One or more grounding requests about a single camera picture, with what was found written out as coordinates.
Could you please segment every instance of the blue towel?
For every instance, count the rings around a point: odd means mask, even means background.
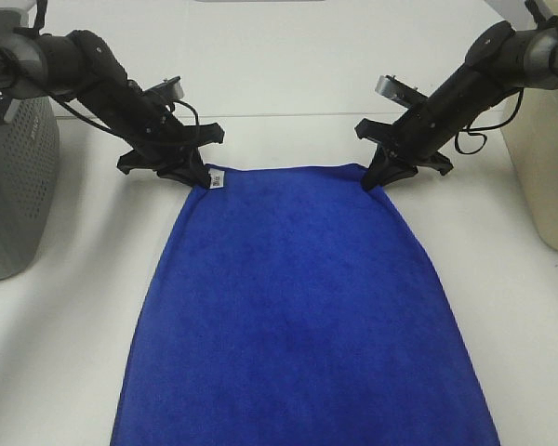
[[[363,173],[228,170],[192,191],[112,445],[499,445],[432,263]]]

